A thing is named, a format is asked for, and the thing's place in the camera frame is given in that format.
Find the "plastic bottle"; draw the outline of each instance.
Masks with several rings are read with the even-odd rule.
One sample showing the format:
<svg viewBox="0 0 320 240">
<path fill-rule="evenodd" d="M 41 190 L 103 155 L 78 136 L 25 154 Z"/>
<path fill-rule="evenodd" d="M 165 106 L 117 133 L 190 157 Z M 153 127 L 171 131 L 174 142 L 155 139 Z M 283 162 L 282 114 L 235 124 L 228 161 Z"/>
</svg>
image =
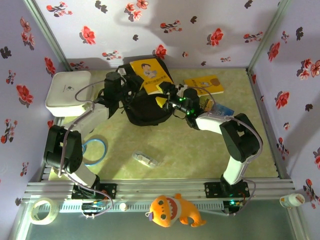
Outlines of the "plastic bottle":
<svg viewBox="0 0 320 240">
<path fill-rule="evenodd" d="M 152 157 L 149 157 L 148 155 L 144 154 L 141 151 L 135 151 L 132 154 L 132 157 L 137 160 L 139 163 L 149 167 L 149 168 L 155 168 L 159 165 L 159 163 L 153 159 Z"/>
<path fill-rule="evenodd" d="M 304 204 L 305 201 L 305 197 L 300 193 L 292 193 L 280 197 L 280 204 L 284 208 L 299 207 L 300 205 Z"/>
</svg>

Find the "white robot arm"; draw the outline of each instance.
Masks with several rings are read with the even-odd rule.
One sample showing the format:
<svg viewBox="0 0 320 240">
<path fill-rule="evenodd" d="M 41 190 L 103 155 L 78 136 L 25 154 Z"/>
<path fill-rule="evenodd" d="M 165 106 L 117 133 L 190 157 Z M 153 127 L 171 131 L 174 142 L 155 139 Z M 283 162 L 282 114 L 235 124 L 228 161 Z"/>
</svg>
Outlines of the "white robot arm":
<svg viewBox="0 0 320 240">
<path fill-rule="evenodd" d="M 137 76 L 132 80 L 135 81 L 134 83 L 121 86 L 121 78 L 117 72 L 108 73 L 103 97 L 94 101 L 94 109 L 65 126 L 52 126 L 48 133 L 44 161 L 56 169 L 61 168 L 68 177 L 91 189 L 101 191 L 100 179 L 82 162 L 82 141 L 98 124 L 105 122 L 115 113 L 119 108 L 119 101 L 128 98 L 128 96 L 134 97 L 135 93 L 140 90 L 142 83 L 142 80 Z M 262 147 L 257 135 L 253 134 L 255 129 L 247 116 L 243 113 L 235 117 L 213 116 L 200 108 L 199 97 L 195 89 L 187 88 L 182 92 L 183 96 L 179 96 L 177 92 L 181 86 L 176 87 L 171 83 L 164 82 L 164 84 L 160 84 L 160 87 L 167 98 L 157 99 L 157 102 L 164 110 L 171 108 L 180 110 L 186 114 L 186 122 L 191 128 L 211 131 L 223 136 L 230 158 L 227 168 L 221 176 L 221 189 L 226 195 L 238 191 L 239 185 L 243 182 L 242 176 L 248 161 Z M 238 122 L 244 123 L 251 130 L 239 125 Z M 63 148 L 65 148 L 65 156 L 61 166 Z M 86 196 L 98 199 L 94 193 L 89 192 Z"/>
</svg>

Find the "tape roll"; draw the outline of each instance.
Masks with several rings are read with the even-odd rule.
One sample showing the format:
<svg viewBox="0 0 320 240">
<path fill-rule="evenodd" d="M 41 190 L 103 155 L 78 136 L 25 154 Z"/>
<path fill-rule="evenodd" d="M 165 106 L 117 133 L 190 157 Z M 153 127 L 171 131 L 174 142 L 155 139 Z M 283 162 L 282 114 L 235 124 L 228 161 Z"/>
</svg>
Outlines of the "tape roll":
<svg viewBox="0 0 320 240">
<path fill-rule="evenodd" d="M 40 219 L 38 216 L 39 213 L 39 207 L 44 204 L 50 205 L 50 210 L 48 215 L 44 219 Z M 51 200 L 50 198 L 40 198 L 36 202 L 33 203 L 29 214 L 31 217 L 31 223 L 35 225 L 48 225 L 52 223 L 59 213 L 59 205 L 56 201 Z"/>
</svg>

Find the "stuffed animal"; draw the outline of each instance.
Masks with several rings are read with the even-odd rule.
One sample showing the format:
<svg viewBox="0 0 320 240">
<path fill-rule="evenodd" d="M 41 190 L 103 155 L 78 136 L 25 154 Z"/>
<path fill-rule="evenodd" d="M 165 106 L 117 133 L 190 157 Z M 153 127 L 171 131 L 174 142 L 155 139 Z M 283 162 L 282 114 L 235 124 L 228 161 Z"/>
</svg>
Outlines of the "stuffed animal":
<svg viewBox="0 0 320 240">
<path fill-rule="evenodd" d="M 193 219 L 191 227 L 198 227 L 206 224 L 202 220 L 196 206 L 181 198 L 177 193 L 174 198 L 164 195 L 158 196 L 150 206 L 150 211 L 145 214 L 150 221 L 162 227 L 170 227 L 179 218 L 182 224 L 188 224 L 188 217 Z"/>
</svg>

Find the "wall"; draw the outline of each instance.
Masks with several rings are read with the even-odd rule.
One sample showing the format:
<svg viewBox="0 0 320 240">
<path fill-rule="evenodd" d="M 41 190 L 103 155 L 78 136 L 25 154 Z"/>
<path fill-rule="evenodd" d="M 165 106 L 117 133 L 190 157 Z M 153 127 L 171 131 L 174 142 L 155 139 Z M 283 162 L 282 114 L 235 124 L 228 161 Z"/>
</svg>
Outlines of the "wall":
<svg viewBox="0 0 320 240">
<path fill-rule="evenodd" d="M 313 239 L 320 214 L 320 6 L 293 0 L 254 68 L 282 164 L 296 189 Z"/>
<path fill-rule="evenodd" d="M 53 119 L 45 99 L 52 74 L 63 69 L 23 1 L 2 0 L 0 22 L 0 239 L 5 240 L 41 165 Z"/>
<path fill-rule="evenodd" d="M 168 67 L 247 67 L 280 0 L 35 0 L 72 68 L 158 55 Z"/>
</svg>

